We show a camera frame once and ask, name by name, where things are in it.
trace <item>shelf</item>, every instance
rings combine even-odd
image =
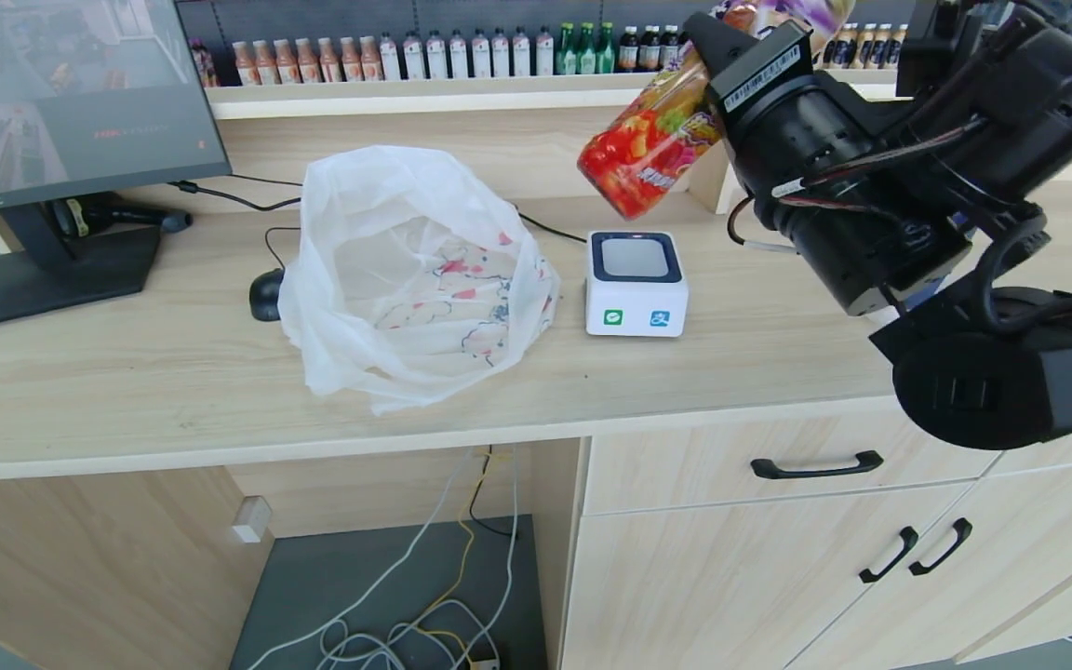
[[[830,71],[868,99],[893,98],[894,71]],[[344,81],[206,88],[218,120],[404,115],[426,111],[621,107],[651,74],[533,76],[523,79]]]

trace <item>white plastic bag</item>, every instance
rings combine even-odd
[[[556,271],[449,153],[339,153],[309,166],[301,198],[279,308],[314,393],[428,405],[518,363],[553,321]]]

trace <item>monitor stand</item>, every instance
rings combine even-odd
[[[160,226],[65,241],[43,204],[1,208],[25,248],[0,255],[0,323],[144,289]]]

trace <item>green bottle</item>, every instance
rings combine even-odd
[[[602,23],[602,34],[598,41],[598,73],[614,72],[614,25]]]
[[[578,74],[578,54],[574,49],[574,25],[561,25],[556,74]]]
[[[583,23],[582,42],[578,44],[578,74],[594,74],[598,65],[598,54],[595,53],[595,25]]]

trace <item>countertop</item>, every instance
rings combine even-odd
[[[1055,242],[1006,283],[1072,292],[1072,182],[1038,195]],[[522,202],[569,232],[629,229],[598,198]],[[278,323],[247,292],[298,212],[204,215],[167,236],[137,296],[0,326],[0,479],[544,441],[894,406],[873,326],[845,316],[804,262],[746,251],[724,218],[672,195],[638,222],[671,229],[688,276],[678,340],[591,338],[584,247],[533,232],[561,273],[553,326],[511,370],[425,408],[370,414],[316,398]],[[745,215],[741,229],[771,237]],[[298,234],[272,233],[285,257]]]

